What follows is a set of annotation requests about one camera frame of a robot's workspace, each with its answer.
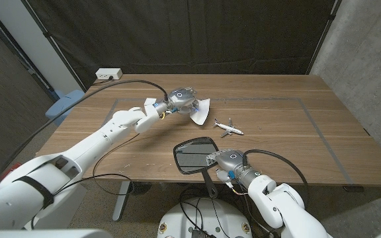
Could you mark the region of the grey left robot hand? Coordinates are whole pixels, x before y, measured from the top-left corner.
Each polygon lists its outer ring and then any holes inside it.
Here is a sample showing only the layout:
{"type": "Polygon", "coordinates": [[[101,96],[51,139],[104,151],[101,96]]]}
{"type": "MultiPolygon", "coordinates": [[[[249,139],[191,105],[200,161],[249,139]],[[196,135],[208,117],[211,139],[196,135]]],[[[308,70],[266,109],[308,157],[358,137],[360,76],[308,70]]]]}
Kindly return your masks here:
{"type": "Polygon", "coordinates": [[[156,111],[161,114],[190,114],[197,112],[199,102],[196,98],[197,91],[192,87],[181,87],[171,91],[166,99],[159,100],[153,104],[156,111]]]}

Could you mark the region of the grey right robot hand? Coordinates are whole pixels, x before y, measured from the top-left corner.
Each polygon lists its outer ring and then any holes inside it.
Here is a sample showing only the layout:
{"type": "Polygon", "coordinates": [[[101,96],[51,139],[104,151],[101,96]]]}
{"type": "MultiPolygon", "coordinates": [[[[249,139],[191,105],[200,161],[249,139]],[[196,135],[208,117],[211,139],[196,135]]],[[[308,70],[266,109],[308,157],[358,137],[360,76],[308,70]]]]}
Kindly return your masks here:
{"type": "Polygon", "coordinates": [[[206,156],[208,165],[217,163],[220,168],[216,169],[217,177],[224,183],[233,180],[249,188],[251,182],[260,172],[254,170],[250,165],[243,165],[243,152],[233,149],[222,149],[206,156]]]}

